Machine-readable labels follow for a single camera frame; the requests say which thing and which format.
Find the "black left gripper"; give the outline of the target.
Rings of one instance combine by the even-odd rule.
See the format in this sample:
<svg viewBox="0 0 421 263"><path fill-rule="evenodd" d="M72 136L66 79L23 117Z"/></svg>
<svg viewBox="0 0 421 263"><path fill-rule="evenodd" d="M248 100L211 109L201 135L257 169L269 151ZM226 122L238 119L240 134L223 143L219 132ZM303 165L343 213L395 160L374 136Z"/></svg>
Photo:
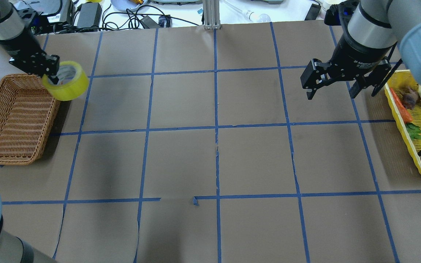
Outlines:
<svg viewBox="0 0 421 263"><path fill-rule="evenodd" d="M31 75L46 75L50 85L59 84L57 72L60 57L47 54L30 31L22 31L16 37L0 40L0 46L10 55L11 65Z"/></svg>

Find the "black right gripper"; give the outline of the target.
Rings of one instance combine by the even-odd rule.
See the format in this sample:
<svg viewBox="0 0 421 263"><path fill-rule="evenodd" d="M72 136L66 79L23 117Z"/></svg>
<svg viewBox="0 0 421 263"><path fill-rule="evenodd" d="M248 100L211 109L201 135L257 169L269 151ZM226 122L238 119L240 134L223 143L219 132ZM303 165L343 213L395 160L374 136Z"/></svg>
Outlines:
<svg viewBox="0 0 421 263"><path fill-rule="evenodd" d="M343 33L330 60L311 59L300 76L307 99L312 100L317 90L334 82L353 80L355 83L349 90L352 99L370 86L374 87L371 96L375 96L392 69L390 58L394 47L395 44L385 48L367 47L349 33Z"/></svg>

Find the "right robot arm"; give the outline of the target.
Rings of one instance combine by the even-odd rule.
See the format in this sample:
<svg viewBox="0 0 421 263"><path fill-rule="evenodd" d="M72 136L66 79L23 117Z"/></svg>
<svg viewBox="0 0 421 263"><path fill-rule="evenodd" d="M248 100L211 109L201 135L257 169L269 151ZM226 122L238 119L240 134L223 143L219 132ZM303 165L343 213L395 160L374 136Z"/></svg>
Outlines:
<svg viewBox="0 0 421 263"><path fill-rule="evenodd" d="M392 76L387 52L399 50L421 85L421 0L346 0L326 11L324 22L342 35L328 62L312 59L300 80L311 100L322 87L353 81L352 99L368 87L375 96Z"/></svg>

